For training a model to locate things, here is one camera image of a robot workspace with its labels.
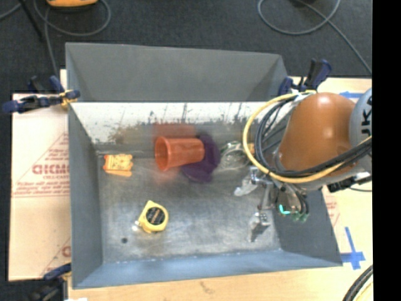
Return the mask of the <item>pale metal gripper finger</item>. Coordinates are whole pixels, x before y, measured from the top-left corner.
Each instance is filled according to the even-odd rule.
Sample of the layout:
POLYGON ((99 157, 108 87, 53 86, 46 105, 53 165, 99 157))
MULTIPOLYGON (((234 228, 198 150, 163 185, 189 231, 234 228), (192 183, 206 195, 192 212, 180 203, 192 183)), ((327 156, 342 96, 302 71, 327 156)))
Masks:
POLYGON ((262 235, 270 225, 271 222, 267 213, 255 212, 248 223, 248 241, 255 242, 258 236, 262 235))
POLYGON ((262 193, 266 189, 265 181, 266 175, 257 167, 251 166, 240 185, 236 186, 233 195, 242 197, 251 193, 262 193))

